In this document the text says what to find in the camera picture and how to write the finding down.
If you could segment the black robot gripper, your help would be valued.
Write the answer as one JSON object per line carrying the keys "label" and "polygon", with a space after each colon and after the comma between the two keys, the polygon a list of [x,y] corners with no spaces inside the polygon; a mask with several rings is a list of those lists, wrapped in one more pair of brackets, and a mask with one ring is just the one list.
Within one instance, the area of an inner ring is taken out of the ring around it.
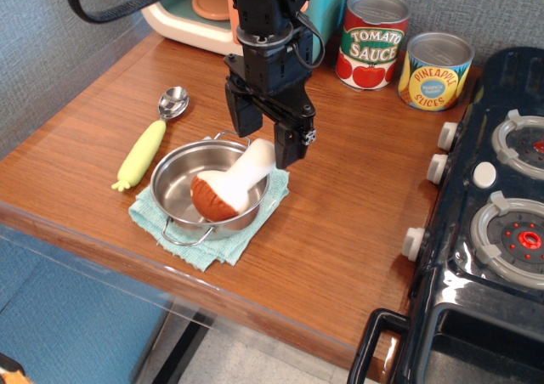
{"label": "black robot gripper", "polygon": [[313,35],[306,25],[289,23],[267,35],[235,30],[243,55],[230,54],[226,102],[237,134],[247,137],[263,126],[263,114],[276,122],[276,167],[286,169],[306,156],[315,141],[315,109],[305,93],[314,69]]}

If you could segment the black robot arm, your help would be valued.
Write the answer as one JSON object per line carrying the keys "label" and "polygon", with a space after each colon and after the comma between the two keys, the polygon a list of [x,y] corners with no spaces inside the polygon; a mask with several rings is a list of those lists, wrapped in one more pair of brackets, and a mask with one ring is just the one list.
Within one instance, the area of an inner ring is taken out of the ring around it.
{"label": "black robot arm", "polygon": [[255,133],[274,122],[275,159],[285,169],[315,141],[315,108],[305,90],[322,61],[313,56],[320,33],[302,11],[308,0],[233,0],[242,55],[228,55],[225,95],[235,131]]}

